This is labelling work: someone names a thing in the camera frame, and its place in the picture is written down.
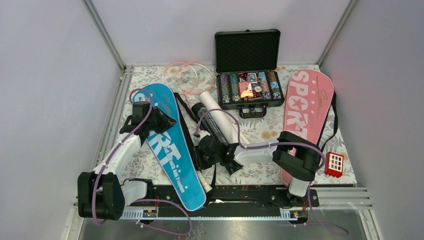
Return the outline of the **white cardboard tube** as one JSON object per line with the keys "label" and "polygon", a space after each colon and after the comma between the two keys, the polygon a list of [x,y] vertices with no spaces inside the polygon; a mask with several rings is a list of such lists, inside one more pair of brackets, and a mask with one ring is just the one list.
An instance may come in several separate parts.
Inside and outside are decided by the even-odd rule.
{"label": "white cardboard tube", "polygon": [[245,139],[242,138],[243,134],[238,120],[229,112],[221,109],[211,93],[208,91],[201,93],[199,100],[209,111],[229,144],[241,143],[243,146],[246,145]]}

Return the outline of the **blue badminton racket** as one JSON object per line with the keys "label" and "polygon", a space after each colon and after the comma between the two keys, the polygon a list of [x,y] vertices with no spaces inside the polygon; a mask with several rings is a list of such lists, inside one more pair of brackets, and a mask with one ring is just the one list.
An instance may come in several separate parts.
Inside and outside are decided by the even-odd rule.
{"label": "blue badminton racket", "polygon": [[197,170],[196,171],[196,174],[198,176],[198,179],[199,179],[199,181],[200,181],[200,183],[201,183],[201,185],[202,185],[205,193],[210,192],[213,189],[213,187],[207,182],[207,180],[205,179],[203,173],[200,170]]}

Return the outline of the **black shuttlecock tube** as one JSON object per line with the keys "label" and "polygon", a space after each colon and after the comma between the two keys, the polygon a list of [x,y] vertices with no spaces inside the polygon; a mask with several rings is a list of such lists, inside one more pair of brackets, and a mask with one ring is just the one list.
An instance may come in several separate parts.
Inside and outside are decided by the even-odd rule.
{"label": "black shuttlecock tube", "polygon": [[[191,111],[194,115],[196,122],[198,122],[200,120],[200,117],[207,111],[207,108],[201,102],[198,102],[191,107]],[[222,144],[228,144],[223,133],[219,129],[218,125],[216,124],[215,120],[213,119],[210,113],[206,114],[200,121],[200,129],[209,132],[212,137],[214,137]]]}

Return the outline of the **blue racket cover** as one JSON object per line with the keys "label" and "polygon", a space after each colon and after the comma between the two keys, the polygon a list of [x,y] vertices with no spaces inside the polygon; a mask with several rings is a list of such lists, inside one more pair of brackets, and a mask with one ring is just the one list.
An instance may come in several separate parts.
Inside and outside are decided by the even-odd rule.
{"label": "blue racket cover", "polygon": [[163,133],[151,131],[146,143],[185,209],[191,212],[202,209],[207,196],[192,161],[194,144],[174,92],[163,83],[148,84],[137,92],[141,97],[147,93],[153,105],[175,120],[176,124]]}

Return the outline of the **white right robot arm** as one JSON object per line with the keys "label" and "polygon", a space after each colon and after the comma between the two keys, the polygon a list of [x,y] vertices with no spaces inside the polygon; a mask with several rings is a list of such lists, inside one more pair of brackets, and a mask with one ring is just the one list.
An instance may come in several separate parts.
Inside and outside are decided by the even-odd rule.
{"label": "white right robot arm", "polygon": [[316,144],[289,131],[282,131],[277,140],[252,144],[224,144],[205,131],[199,138],[193,159],[196,170],[220,164],[233,174],[250,164],[275,163],[291,176],[286,198],[293,206],[307,199],[310,183],[325,159]]}

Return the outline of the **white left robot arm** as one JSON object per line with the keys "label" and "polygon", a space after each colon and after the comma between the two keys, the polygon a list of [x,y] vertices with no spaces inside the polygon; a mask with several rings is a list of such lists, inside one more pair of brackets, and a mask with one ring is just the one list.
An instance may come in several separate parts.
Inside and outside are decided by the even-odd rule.
{"label": "white left robot arm", "polygon": [[117,142],[102,162],[90,172],[82,172],[77,179],[77,209],[82,218],[119,220],[126,206],[136,200],[148,206],[155,200],[155,192],[145,180],[120,184],[120,176],[130,159],[141,148],[150,133],[161,134],[177,123],[176,117],[162,111],[148,101],[133,104]]}

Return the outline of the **pink racket cover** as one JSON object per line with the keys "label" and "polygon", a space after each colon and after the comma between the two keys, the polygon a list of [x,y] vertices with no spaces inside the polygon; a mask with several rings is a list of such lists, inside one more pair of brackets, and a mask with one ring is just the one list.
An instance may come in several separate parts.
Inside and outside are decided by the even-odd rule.
{"label": "pink racket cover", "polygon": [[327,75],[308,68],[296,70],[286,88],[282,130],[318,145],[334,96]]}

